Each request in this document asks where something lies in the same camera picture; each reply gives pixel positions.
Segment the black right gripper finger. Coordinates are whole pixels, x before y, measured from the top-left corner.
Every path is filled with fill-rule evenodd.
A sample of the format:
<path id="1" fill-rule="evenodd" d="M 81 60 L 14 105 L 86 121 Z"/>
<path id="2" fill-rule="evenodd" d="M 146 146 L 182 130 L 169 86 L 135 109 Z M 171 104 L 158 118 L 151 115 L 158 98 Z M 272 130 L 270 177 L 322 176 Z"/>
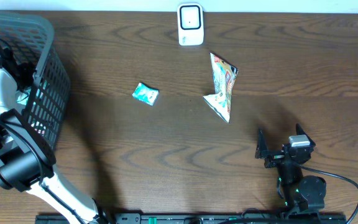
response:
<path id="1" fill-rule="evenodd" d="M 256 159 L 265 159 L 269 154 L 269 149 L 261 129 L 258 129 L 257 147 L 255 150 Z"/>
<path id="2" fill-rule="evenodd" d="M 305 135 L 308 138 L 311 147 L 316 146 L 316 143 L 305 133 L 305 131 L 303 130 L 303 128 L 299 123 L 296 123 L 295 129 L 297 135 Z"/>

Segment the yellow snack chip bag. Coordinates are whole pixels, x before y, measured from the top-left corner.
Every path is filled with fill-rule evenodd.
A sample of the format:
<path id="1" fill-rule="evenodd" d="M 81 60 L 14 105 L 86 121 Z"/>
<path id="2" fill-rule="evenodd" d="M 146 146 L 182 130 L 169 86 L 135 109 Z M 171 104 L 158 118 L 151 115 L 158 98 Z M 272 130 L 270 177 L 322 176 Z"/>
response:
<path id="1" fill-rule="evenodd" d="M 203 97 L 207 105 L 226 123 L 231 117 L 231 98 L 238 69 L 221 57 L 210 53 L 215 93 Z"/>

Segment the teal small snack packet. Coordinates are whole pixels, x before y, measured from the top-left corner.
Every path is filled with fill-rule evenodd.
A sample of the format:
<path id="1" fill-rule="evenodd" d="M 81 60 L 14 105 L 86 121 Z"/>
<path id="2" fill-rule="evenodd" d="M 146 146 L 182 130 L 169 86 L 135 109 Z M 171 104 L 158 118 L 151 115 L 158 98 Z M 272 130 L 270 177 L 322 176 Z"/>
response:
<path id="1" fill-rule="evenodd" d="M 158 98 L 158 95 L 159 91 L 157 89 L 149 88 L 147 85 L 139 83 L 134 90 L 132 97 L 143 103 L 153 106 Z"/>

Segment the teal long snack packet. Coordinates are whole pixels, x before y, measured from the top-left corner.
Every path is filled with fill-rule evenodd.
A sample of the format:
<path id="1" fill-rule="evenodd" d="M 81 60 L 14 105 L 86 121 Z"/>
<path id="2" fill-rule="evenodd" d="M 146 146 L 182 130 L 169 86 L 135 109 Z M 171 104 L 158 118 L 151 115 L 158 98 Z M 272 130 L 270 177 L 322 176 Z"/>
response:
<path id="1" fill-rule="evenodd" d="M 30 88 L 24 90 L 17 90 L 16 103 L 25 106 L 29 100 L 30 92 L 31 92 Z"/>

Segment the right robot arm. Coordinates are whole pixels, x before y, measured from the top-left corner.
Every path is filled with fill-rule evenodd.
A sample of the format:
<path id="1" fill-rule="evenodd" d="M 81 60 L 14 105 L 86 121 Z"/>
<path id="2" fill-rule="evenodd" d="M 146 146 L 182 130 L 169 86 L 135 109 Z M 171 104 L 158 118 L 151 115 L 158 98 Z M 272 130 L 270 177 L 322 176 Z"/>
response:
<path id="1" fill-rule="evenodd" d="M 311 159 L 315 145 L 297 124 L 296 134 L 288 138 L 288 143 L 279 151 L 271 151 L 264 134 L 258 130 L 255 158 L 263 159 L 265 168 L 276 168 L 278 171 L 277 192 L 286 203 L 286 209 L 280 214 L 284 219 L 317 214 L 324 208 L 326 181 L 315 175 L 304 176 L 301 168 Z"/>

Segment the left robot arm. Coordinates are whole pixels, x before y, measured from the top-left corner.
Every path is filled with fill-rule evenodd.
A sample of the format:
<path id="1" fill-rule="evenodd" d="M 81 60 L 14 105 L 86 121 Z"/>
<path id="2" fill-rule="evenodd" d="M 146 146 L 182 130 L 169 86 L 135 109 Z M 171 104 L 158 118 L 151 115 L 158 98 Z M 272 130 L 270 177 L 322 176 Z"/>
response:
<path id="1" fill-rule="evenodd" d="M 70 223 L 111 223 L 56 165 L 53 146 L 67 83 L 55 63 L 40 75 L 37 63 L 20 61 L 0 38 L 0 187 L 42 199 Z"/>

